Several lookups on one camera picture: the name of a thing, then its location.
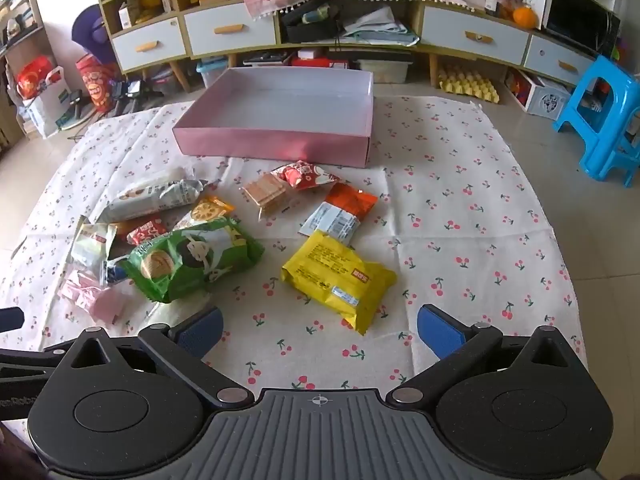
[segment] microwave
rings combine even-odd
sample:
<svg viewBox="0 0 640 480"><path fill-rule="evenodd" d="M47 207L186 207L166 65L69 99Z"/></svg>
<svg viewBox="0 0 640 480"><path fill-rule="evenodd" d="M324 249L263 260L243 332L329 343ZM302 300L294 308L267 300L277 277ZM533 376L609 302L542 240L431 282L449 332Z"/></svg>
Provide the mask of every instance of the microwave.
<svg viewBox="0 0 640 480"><path fill-rule="evenodd" d="M611 58L620 19L596 0L523 0L539 19L538 28L590 56Z"/></svg>

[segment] cabinet leg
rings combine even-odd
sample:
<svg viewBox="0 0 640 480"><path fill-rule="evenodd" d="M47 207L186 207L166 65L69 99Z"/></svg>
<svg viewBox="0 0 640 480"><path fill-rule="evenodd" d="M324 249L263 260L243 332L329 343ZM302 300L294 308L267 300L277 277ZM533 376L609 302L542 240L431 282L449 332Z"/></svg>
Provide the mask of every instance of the cabinet leg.
<svg viewBox="0 0 640 480"><path fill-rule="evenodd" d="M438 87L438 54L429 54L429 78L431 86Z"/></svg>
<svg viewBox="0 0 640 480"><path fill-rule="evenodd" d="M191 92L191 86L189 85L187 78L184 76L184 72L180 68L180 65L178 65L176 61L170 61L169 66L174 72L175 78L178 80L178 83L180 83L180 86L182 86L182 89L187 92L187 94Z"/></svg>

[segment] metal screw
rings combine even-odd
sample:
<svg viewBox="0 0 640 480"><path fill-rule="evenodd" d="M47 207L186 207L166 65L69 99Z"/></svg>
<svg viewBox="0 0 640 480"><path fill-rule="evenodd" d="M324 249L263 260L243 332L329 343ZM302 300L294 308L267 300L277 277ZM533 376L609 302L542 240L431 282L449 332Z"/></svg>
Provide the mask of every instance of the metal screw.
<svg viewBox="0 0 640 480"><path fill-rule="evenodd" d="M249 393L244 388L223 388L218 392L218 400L220 402L228 402L235 404L247 400Z"/></svg>
<svg viewBox="0 0 640 480"><path fill-rule="evenodd" d="M413 404L414 402L419 402L423 398L423 394L420 390L416 388L398 388L393 392L393 398L397 402L402 402L403 404Z"/></svg>

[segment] green snack package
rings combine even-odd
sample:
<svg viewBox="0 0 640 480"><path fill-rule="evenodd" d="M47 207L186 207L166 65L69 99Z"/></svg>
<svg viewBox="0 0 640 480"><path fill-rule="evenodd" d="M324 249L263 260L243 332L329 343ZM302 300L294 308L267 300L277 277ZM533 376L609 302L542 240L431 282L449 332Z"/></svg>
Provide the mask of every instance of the green snack package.
<svg viewBox="0 0 640 480"><path fill-rule="evenodd" d="M151 301L171 303L253 267L263 252L233 219L220 217L142 242L119 265Z"/></svg>

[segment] pink box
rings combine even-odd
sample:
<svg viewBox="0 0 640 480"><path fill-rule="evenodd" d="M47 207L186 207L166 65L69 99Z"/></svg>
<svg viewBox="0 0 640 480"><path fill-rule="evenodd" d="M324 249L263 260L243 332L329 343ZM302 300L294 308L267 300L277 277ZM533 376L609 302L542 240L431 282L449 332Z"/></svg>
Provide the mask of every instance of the pink box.
<svg viewBox="0 0 640 480"><path fill-rule="evenodd" d="M185 155L215 155L364 168L373 75L359 70L230 68L174 126Z"/></svg>

